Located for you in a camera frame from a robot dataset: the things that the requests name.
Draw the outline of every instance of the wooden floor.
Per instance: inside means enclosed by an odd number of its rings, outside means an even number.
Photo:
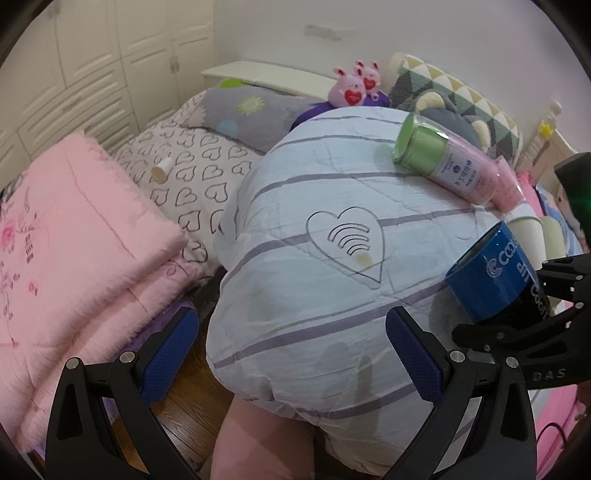
[[[207,325],[216,300],[215,283],[193,298],[203,321],[199,336],[166,398],[151,406],[175,447],[196,471],[212,454],[217,433],[232,401],[232,393],[213,377],[205,360]],[[113,424],[113,430],[130,465],[146,471],[121,419]]]

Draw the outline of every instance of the pink fabric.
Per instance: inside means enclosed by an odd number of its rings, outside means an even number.
[[[577,402],[577,386],[568,385],[556,388],[550,394],[542,414],[535,422],[535,435],[540,433],[549,423],[557,423],[568,437],[577,423],[576,417],[585,411],[585,406]],[[558,430],[549,427],[538,441],[537,478],[542,479],[554,466],[563,449],[563,440]]]
[[[213,450],[211,480],[308,480],[314,429],[234,397]]]
[[[47,435],[49,414],[66,361],[77,356],[86,365],[113,360],[162,309],[197,277],[197,268],[180,255],[164,263],[142,281],[126,288],[113,302],[88,320],[61,355],[47,378],[35,389],[17,436],[23,452]]]
[[[82,132],[33,162],[0,209],[0,423],[21,451],[38,430],[21,428],[31,399],[46,405],[51,389],[38,389],[80,348],[89,320],[186,245],[180,227]],[[139,331],[145,315],[125,328]],[[123,325],[105,328],[97,350],[129,338]]]
[[[534,209],[536,217],[543,217],[544,211],[542,210],[542,205],[540,203],[540,199],[538,198],[538,194],[535,192],[535,188],[532,185],[530,173],[527,171],[520,171],[517,174],[517,181],[521,186],[521,190],[523,191],[523,195],[527,200],[527,203],[529,203]]]

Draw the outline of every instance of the folded pink blanket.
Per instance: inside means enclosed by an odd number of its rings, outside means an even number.
[[[0,423],[10,438],[89,320],[186,245],[83,133],[33,162],[0,208]]]
[[[197,278],[197,268],[180,255],[166,262],[140,283],[124,290],[91,318],[61,355],[55,368],[35,389],[17,434],[16,445],[27,452],[47,435],[49,414],[64,364],[76,356],[86,364],[114,359],[131,339]]]

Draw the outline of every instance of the white paper cup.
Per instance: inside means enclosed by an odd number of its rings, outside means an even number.
[[[544,230],[547,260],[566,257],[564,236],[558,220],[552,217],[542,217],[540,218],[540,222],[542,222],[542,228]]]
[[[542,268],[542,262],[547,258],[540,219],[533,216],[519,217],[508,222],[507,227],[521,245],[532,267],[536,270]]]
[[[171,157],[166,157],[152,167],[152,178],[156,183],[165,183],[173,168],[174,160]]]

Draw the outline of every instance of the clear plastic container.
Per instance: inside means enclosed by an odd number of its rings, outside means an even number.
[[[393,158],[473,205],[489,202],[499,186],[499,170],[490,158],[459,135],[414,113],[402,124]]]
[[[499,170],[500,179],[491,201],[501,213],[507,213],[524,202],[525,195],[517,181],[515,171],[509,166],[505,157],[497,158],[495,164]]]

